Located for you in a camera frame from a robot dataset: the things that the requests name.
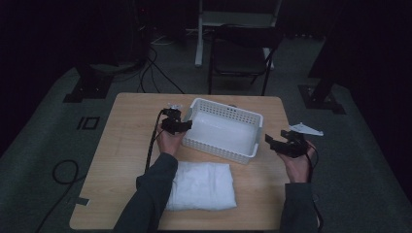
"white towel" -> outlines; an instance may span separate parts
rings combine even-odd
[[[234,207],[229,164],[179,162],[166,210],[220,211]]]

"table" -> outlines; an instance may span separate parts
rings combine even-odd
[[[262,114],[263,128],[255,158],[248,165],[181,146],[177,158],[191,162],[230,164],[238,207],[219,212],[165,211],[162,230],[269,230],[278,229],[289,180],[282,160],[264,142],[267,133],[282,140],[289,129],[281,99],[267,96],[182,95],[121,93],[110,112],[90,165],[80,197],[70,219],[73,229],[112,229],[135,192],[135,179],[144,173],[146,157],[158,112],[167,104],[183,104],[182,115],[199,97]],[[154,146],[152,163],[158,157]]]
[[[200,67],[203,63],[203,26],[220,26],[224,23],[275,26],[282,1],[276,1],[273,14],[256,14],[203,11],[203,0],[199,0],[197,49],[194,65]]]

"chair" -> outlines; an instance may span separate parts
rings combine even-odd
[[[214,76],[257,77],[265,75],[261,95],[266,90],[272,56],[283,35],[275,27],[256,27],[223,24],[216,27],[209,61],[209,94],[212,93]],[[269,49],[264,55],[264,48]]]

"person's right hand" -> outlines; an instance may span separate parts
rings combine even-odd
[[[312,158],[315,153],[315,146],[306,141],[309,144],[307,154],[309,158]],[[291,183],[307,183],[309,179],[310,161],[308,158],[302,154],[297,158],[288,157],[284,154],[277,153],[285,163],[286,172],[288,174]]]
[[[185,136],[186,132],[184,133],[176,133],[172,135],[167,131],[164,131],[161,128],[161,124],[157,127],[157,132],[159,135],[157,136],[157,145],[160,152],[169,153],[172,156],[176,155],[176,151],[180,147],[182,143],[183,137]]]

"white plastic basket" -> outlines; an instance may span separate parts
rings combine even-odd
[[[217,102],[196,98],[184,121],[193,120],[183,145],[247,164],[255,157],[263,116]]]

